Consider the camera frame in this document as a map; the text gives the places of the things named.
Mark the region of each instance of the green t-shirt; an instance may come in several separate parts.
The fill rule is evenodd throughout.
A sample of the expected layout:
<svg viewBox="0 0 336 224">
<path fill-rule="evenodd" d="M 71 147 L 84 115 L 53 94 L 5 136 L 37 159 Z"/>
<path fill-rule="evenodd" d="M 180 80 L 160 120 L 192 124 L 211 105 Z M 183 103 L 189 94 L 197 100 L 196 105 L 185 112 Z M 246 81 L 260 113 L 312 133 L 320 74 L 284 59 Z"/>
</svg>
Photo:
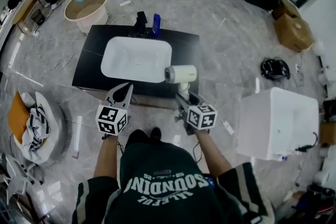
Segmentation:
<svg viewBox="0 0 336 224">
<path fill-rule="evenodd" d="M 227 178 L 235 180 L 231 186 L 236 188 L 232 191 L 233 195 L 236 192 L 239 196 L 237 199 L 230 198 L 230 194 L 221 190 L 222 186 L 217 183 L 211 185 L 184 149 L 167 143 L 130 144 L 121 157 L 121 188 L 115 179 L 109 177 L 81 183 L 72 221 L 244 223 L 238 205 L 241 196 L 235 177 L 237 173 L 234 171 L 219 176 L 217 183 L 226 181 L 226 174 Z"/>
</svg>

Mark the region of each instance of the marble floor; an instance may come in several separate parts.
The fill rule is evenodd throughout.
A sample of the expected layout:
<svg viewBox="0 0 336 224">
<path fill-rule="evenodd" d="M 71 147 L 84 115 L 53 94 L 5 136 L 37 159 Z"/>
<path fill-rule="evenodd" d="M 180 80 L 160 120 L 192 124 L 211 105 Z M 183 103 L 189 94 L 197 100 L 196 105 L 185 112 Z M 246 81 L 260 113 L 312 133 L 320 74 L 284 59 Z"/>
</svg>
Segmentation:
<svg viewBox="0 0 336 224">
<path fill-rule="evenodd" d="M 0 71 L 4 73 L 0 83 L 0 151 L 9 154 L 11 144 L 13 155 L 20 158 L 13 139 L 10 140 L 11 131 L 7 124 L 16 90 L 20 93 L 39 91 L 54 99 L 66 119 L 67 141 L 62 156 L 51 166 L 35 169 L 36 176 L 44 181 L 42 186 L 35 184 L 28 187 L 38 215 L 53 223 L 70 223 L 77 186 L 93 175 L 102 143 L 94 121 L 101 101 L 71 86 L 80 52 L 65 66 L 72 54 L 83 47 L 86 38 L 74 23 L 64 18 L 64 9 L 69 1 L 65 0 L 51 14 L 41 26 L 39 37 L 22 35 L 15 28 L 0 59 Z M 119 3 L 124 1 L 108 0 L 112 11 L 108 24 L 132 10 L 131 5 L 119 7 Z M 299 55 L 281 46 L 272 25 L 273 18 L 268 12 L 244 0 L 133 1 L 136 3 L 135 12 L 113 24 L 133 25 L 136 12 L 143 10 L 149 26 L 154 13 L 158 13 L 162 18 L 162 28 L 200 36 L 200 94 L 216 107 L 220 118 L 228 121 L 235 131 L 230 135 L 221 121 L 211 131 L 212 138 L 233 165 L 249 161 L 248 157 L 236 153 L 239 101 L 254 93 L 256 77 L 261 80 L 261 89 L 274 86 L 260 75 L 259 65 L 265 57 L 281 57 L 292 71 L 291 79 L 277 86 L 316 98 L 321 104 L 324 90 L 317 78 L 318 59 L 311 51 Z M 48 14 L 50 10 L 43 9 L 43 12 Z M 294 72 L 296 63 L 301 66 L 302 75 Z M 135 129 L 148 131 L 158 126 L 162 129 L 163 141 L 192 153 L 196 138 L 187 137 L 182 123 L 174 122 L 172 111 L 132 105 L 130 115 L 130 123 L 119 136 L 121 144 L 126 143 L 128 135 Z M 78 129 L 79 158 L 74 159 L 71 149 Z M 200 149 L 197 148 L 196 155 L 199 154 Z M 199 166 L 207 171 L 204 158 Z M 306 186 L 319 166 L 318 149 L 314 148 L 308 154 L 290 156 L 286 162 L 256 160 L 255 174 L 262 191 L 274 206 L 278 206 L 288 190 L 295 188 L 295 181 L 301 187 Z"/>
</svg>

